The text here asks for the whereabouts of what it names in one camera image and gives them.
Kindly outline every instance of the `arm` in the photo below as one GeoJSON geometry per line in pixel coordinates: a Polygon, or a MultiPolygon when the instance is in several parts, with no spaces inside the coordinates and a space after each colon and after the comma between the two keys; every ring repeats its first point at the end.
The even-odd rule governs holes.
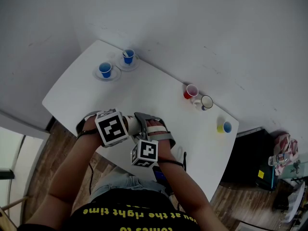
{"type": "MultiPolygon", "coordinates": [[[[147,121],[147,126],[162,126],[162,124],[157,121],[147,121]]],[[[158,158],[176,161],[171,154],[169,140],[159,141],[158,158]]],[[[167,178],[178,202],[191,217],[196,219],[201,230],[227,231],[216,217],[201,188],[181,166],[172,163],[159,163],[159,167],[167,178]]]]}
{"type": "MultiPolygon", "coordinates": [[[[90,117],[83,130],[96,128],[95,116],[90,117]]],[[[45,225],[60,229],[70,217],[73,203],[79,192],[88,164],[102,144],[98,133],[80,137],[71,152],[53,176],[47,196],[27,223],[45,225]]]]}

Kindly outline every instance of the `white mug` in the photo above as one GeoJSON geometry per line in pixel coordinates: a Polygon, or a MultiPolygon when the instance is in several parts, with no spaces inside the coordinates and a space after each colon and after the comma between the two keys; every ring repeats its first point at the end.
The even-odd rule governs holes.
{"type": "Polygon", "coordinates": [[[205,111],[213,107],[213,100],[210,96],[202,96],[201,99],[196,99],[193,101],[193,105],[197,110],[205,111]]]}

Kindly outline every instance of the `person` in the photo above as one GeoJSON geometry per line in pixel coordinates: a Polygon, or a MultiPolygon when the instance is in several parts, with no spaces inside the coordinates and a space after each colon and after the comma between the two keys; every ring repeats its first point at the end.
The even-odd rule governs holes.
{"type": "MultiPolygon", "coordinates": [[[[94,119],[95,116],[89,118],[83,130],[96,128],[94,119]]],[[[162,124],[150,120],[147,126],[162,124]]],[[[185,212],[175,210],[164,186],[138,179],[116,167],[96,184],[89,203],[71,215],[88,164],[102,143],[99,133],[81,136],[76,141],[55,173],[43,203],[18,230],[227,230],[196,182],[180,165],[170,162],[159,163],[159,167],[185,212]]],[[[175,161],[169,140],[159,141],[158,158],[175,161]]]]}

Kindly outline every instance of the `yellow sticker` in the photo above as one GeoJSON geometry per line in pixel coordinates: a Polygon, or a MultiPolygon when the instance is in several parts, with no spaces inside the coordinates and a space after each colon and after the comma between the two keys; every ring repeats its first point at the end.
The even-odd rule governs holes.
{"type": "Polygon", "coordinates": [[[259,176],[261,179],[263,179],[263,177],[264,177],[264,172],[262,172],[261,170],[259,170],[258,176],[259,176]]]}

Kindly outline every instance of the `black t-shirt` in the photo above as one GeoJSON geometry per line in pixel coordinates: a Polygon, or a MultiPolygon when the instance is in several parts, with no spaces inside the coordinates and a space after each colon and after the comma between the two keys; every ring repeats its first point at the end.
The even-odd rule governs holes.
{"type": "MultiPolygon", "coordinates": [[[[166,196],[148,190],[111,189],[76,210],[62,230],[175,231],[200,230],[197,222],[176,211],[166,196]]],[[[23,224],[22,230],[53,230],[23,224]]]]}

